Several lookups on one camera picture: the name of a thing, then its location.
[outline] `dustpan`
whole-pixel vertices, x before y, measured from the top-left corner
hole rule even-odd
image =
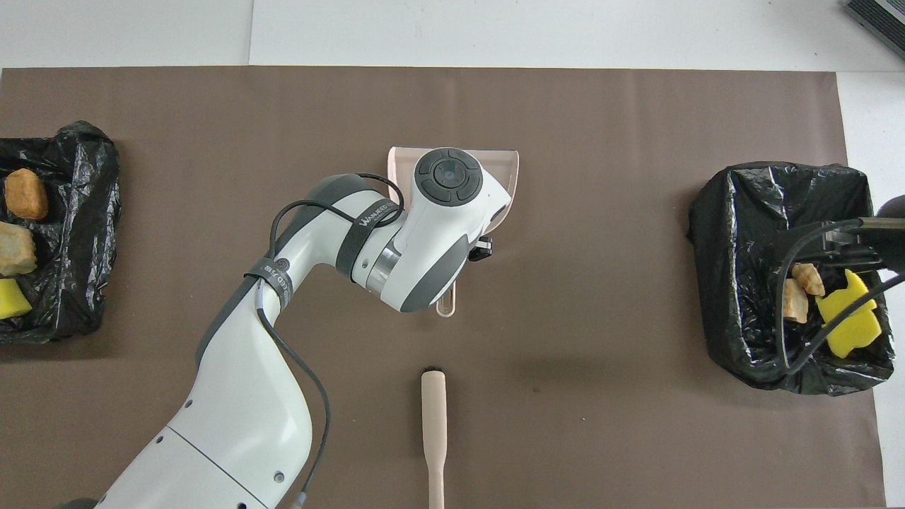
[[[434,147],[392,147],[386,158],[386,176],[399,186],[406,203],[412,203],[412,174],[414,165],[424,154]],[[519,179],[519,153],[516,150],[477,150],[462,149],[478,159],[481,166],[487,170],[506,189],[510,197],[515,198],[515,186]],[[493,231],[512,208],[512,201],[492,221],[485,235]],[[452,283],[450,289],[437,301],[437,314],[449,318],[455,313],[456,283]]]

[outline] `brown food chunk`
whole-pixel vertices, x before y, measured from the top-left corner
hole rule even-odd
[[[794,279],[786,279],[783,288],[783,318],[807,323],[807,293]]]
[[[0,274],[28,274],[37,261],[31,230],[0,222]]]
[[[47,217],[47,193],[44,184],[30,169],[9,174],[4,187],[6,208],[22,219],[40,221]]]
[[[792,266],[792,277],[801,284],[801,287],[812,295],[823,297],[826,295],[824,280],[820,278],[817,267],[814,264],[795,264]]]

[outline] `black button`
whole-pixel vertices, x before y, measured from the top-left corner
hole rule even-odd
[[[433,169],[433,179],[443,187],[455,189],[468,176],[468,169],[458,159],[445,159]]]
[[[427,175],[431,172],[431,168],[433,168],[433,165],[435,165],[437,161],[447,157],[449,157],[449,150],[447,149],[433,149],[430,152],[427,152],[418,160],[418,174]]]
[[[478,187],[480,186],[481,179],[479,175],[471,175],[468,177],[468,182],[465,182],[465,185],[456,191],[455,195],[459,197],[460,200],[465,201],[468,198],[473,197],[474,194],[478,192]]]
[[[439,184],[429,178],[425,178],[421,181],[421,189],[423,189],[424,192],[428,195],[436,198],[438,201],[445,203],[453,201],[453,194],[450,193],[448,189],[440,187]]]
[[[478,169],[481,167],[481,165],[478,164],[478,159],[473,158],[471,154],[464,150],[450,149],[449,155],[451,158],[457,158],[458,160],[460,160],[466,168]]]

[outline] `black cable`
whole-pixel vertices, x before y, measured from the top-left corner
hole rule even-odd
[[[798,252],[802,250],[809,242],[812,242],[814,239],[818,238],[820,235],[825,234],[826,232],[832,232],[833,230],[846,231],[852,230],[854,228],[858,228],[863,224],[861,219],[846,219],[844,221],[836,221],[834,223],[830,223],[829,225],[823,225],[814,231],[808,232],[807,235],[803,235],[794,244],[789,248],[788,253],[786,253],[786,258],[783,259],[783,263],[779,265],[779,272],[776,274],[776,290],[774,291],[774,325],[776,331],[776,349],[779,350],[779,356],[783,360],[783,367],[786,369],[786,372],[789,370],[789,358],[788,352],[786,351],[786,324],[785,319],[783,318],[783,288],[786,284],[786,274],[789,272],[789,268],[792,266],[792,263],[795,261],[795,257],[798,255]]]
[[[394,221],[396,221],[396,219],[398,219],[402,215],[403,209],[405,209],[405,197],[402,196],[402,190],[399,188],[399,186],[397,186],[396,183],[389,178],[375,175],[374,173],[357,173],[356,175],[362,178],[372,178],[378,182],[383,182],[387,186],[391,187],[395,191],[396,196],[399,197],[399,208],[396,209],[395,213],[392,216],[378,221],[376,227],[379,228],[380,226],[390,225]]]
[[[392,180],[390,180],[389,178],[382,177],[380,175],[375,175],[373,173],[357,173],[356,175],[358,175],[359,177],[362,177],[362,178],[371,178],[373,180],[377,180],[379,182],[383,182],[384,184],[387,184],[395,191],[396,195],[399,197],[399,207],[396,209],[395,213],[390,217],[385,217],[384,219],[381,219],[380,221],[378,221],[375,227],[379,228],[381,226],[387,226],[387,225],[392,224],[394,221],[396,221],[396,219],[398,219],[402,215],[403,209],[405,208],[405,198],[402,196],[402,190],[399,189],[399,186],[397,186],[396,183],[393,182]],[[343,219],[347,220],[349,223],[355,222],[354,217],[350,216],[349,214],[346,214],[342,210],[339,210],[338,208],[336,208],[332,205],[328,205],[326,203],[320,203],[319,201],[308,200],[308,199],[296,200],[296,201],[288,204],[287,206],[283,207],[280,210],[280,212],[278,212],[277,215],[273,217],[273,222],[271,223],[270,243],[269,243],[269,246],[267,249],[268,258],[273,258],[276,255],[277,230],[280,229],[280,221],[282,221],[283,216],[286,216],[286,214],[289,213],[289,211],[291,211],[293,208],[296,208],[299,206],[317,206],[317,207],[323,208],[324,210],[328,210],[328,211],[332,212],[333,214],[336,214],[337,216],[342,217]]]
[[[292,348],[288,344],[286,344],[286,341],[284,341],[280,337],[280,334],[278,334],[276,330],[273,329],[273,325],[271,325],[270,321],[267,320],[267,315],[264,314],[264,310],[261,308],[258,308],[258,320],[261,322],[261,325],[264,327],[267,333],[271,336],[273,342],[275,342],[277,346],[280,347],[280,349],[283,350],[283,352],[285,352],[287,356],[289,356],[290,359],[298,364],[299,367],[303,371],[305,371],[305,374],[308,375],[308,378],[310,378],[311,381],[314,382],[314,385],[317,386],[318,392],[320,393],[320,398],[321,400],[323,400],[324,432],[320,435],[320,445],[318,446],[317,455],[314,456],[314,463],[311,464],[311,470],[308,472],[308,477],[305,479],[305,484],[301,486],[301,492],[306,494],[308,492],[308,487],[311,484],[311,479],[314,478],[314,474],[318,470],[320,459],[324,456],[324,448],[327,446],[327,437],[330,433],[330,422],[332,422],[333,420],[333,413],[330,410],[330,398],[327,395],[327,390],[324,388],[324,384],[320,383],[318,375],[314,373],[314,370],[312,370],[311,367],[309,367],[308,364],[306,364],[305,361],[301,359],[301,357],[299,357],[299,354],[293,351]]]
[[[320,203],[319,201],[314,201],[314,200],[296,200],[296,201],[288,204],[287,206],[283,207],[280,210],[280,212],[277,212],[277,215],[273,218],[273,222],[271,223],[270,247],[267,249],[268,258],[273,258],[276,255],[277,229],[279,229],[279,227],[280,227],[280,221],[282,220],[283,216],[286,215],[287,212],[289,212],[290,210],[292,210],[293,208],[296,208],[298,206],[319,206],[320,208],[323,208],[324,210],[329,210],[333,214],[336,214],[337,216],[342,217],[343,219],[347,220],[349,223],[355,222],[354,217],[350,216],[349,214],[346,214],[342,210],[339,210],[338,208],[336,208],[332,205],[327,205],[326,203]]]
[[[830,320],[814,337],[811,339],[811,344],[807,346],[799,355],[798,359],[792,363],[792,366],[789,367],[789,373],[796,373],[805,365],[808,359],[811,358],[811,355],[820,348],[826,342],[826,338],[830,336],[830,332],[833,332],[833,329],[839,326],[846,318],[849,317],[850,314],[857,311],[861,306],[865,305],[870,299],[876,297],[880,293],[886,292],[896,284],[902,283],[905,281],[905,274],[896,274],[895,277],[891,277],[890,279],[874,286],[871,290],[861,297],[855,299],[855,301],[843,309],[839,314],[835,315],[832,320]]]
[[[395,222],[396,219],[398,219],[402,215],[403,210],[405,208],[405,198],[402,196],[402,190],[399,189],[399,186],[397,186],[396,183],[393,182],[392,180],[390,180],[389,178],[382,177],[380,175],[375,175],[373,173],[358,173],[357,175],[362,178],[371,178],[371,179],[383,182],[384,184],[387,184],[389,187],[391,187],[396,192],[396,195],[399,197],[399,207],[396,209],[396,211],[393,215],[378,221],[377,224],[375,225],[375,227],[379,228],[381,226],[387,226],[387,225],[390,225],[393,222]],[[308,200],[308,199],[296,200],[296,201],[288,204],[287,206],[283,207],[280,210],[280,212],[278,212],[277,215],[273,218],[273,221],[271,222],[271,234],[270,234],[270,238],[268,239],[268,249],[267,249],[266,257],[272,259],[274,256],[276,256],[277,231],[280,228],[280,221],[283,219],[284,216],[286,216],[287,213],[289,213],[289,211],[291,211],[293,208],[296,208],[299,206],[317,206],[317,207],[323,208],[324,210],[328,210],[329,212],[332,212],[332,213],[336,214],[337,216],[342,217],[343,219],[346,219],[349,223],[355,222],[354,217],[350,216],[349,214],[343,212],[342,210],[340,210],[332,205],[328,205],[325,203],[320,203],[319,201]],[[303,371],[305,371],[305,374],[308,375],[308,378],[310,378],[311,381],[314,382],[314,385],[317,386],[317,388],[318,388],[318,392],[320,393],[320,398],[323,401],[323,405],[324,405],[324,432],[320,435],[320,445],[318,446],[318,453],[314,456],[314,462],[311,464],[311,470],[309,470],[309,472],[308,472],[308,477],[305,479],[305,483],[302,485],[302,488],[301,488],[301,493],[296,501],[296,504],[298,506],[301,506],[301,504],[303,504],[305,499],[308,497],[308,488],[311,484],[311,479],[314,478],[314,474],[317,472],[318,466],[320,465],[320,459],[324,456],[324,449],[327,446],[327,438],[329,436],[330,423],[332,422],[332,419],[333,419],[333,417],[332,417],[333,413],[330,410],[330,399],[329,399],[329,396],[327,395],[327,390],[324,388],[324,385],[320,382],[320,378],[318,378],[318,375],[314,372],[314,370],[311,369],[311,367],[309,367],[308,364],[305,363],[304,360],[301,359],[299,354],[297,354],[295,351],[292,350],[292,348],[286,343],[286,341],[284,341],[280,337],[280,334],[276,332],[276,330],[273,328],[273,325],[270,323],[270,321],[267,320],[267,315],[266,315],[266,313],[264,313],[263,306],[260,302],[260,300],[261,300],[260,291],[262,290],[261,284],[262,284],[262,282],[259,279],[258,289],[256,290],[259,293],[258,298],[256,299],[258,321],[261,322],[261,326],[267,331],[267,334],[270,335],[273,342],[276,343],[276,345],[281,350],[283,350],[283,352],[290,359],[292,359],[292,361],[294,361],[296,364],[298,364],[299,367]]]

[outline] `yellow sponge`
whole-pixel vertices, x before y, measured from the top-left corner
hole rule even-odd
[[[15,279],[0,279],[0,320],[22,316],[32,310]]]
[[[845,280],[848,282],[847,288],[836,290],[827,295],[825,299],[817,297],[817,309],[824,317],[824,322],[832,320],[846,306],[867,293],[867,286],[858,277],[858,274],[845,269]],[[871,311],[876,307],[877,303],[870,299],[830,332],[826,342],[829,343],[833,355],[845,359],[852,350],[865,347],[880,336],[880,322]]]

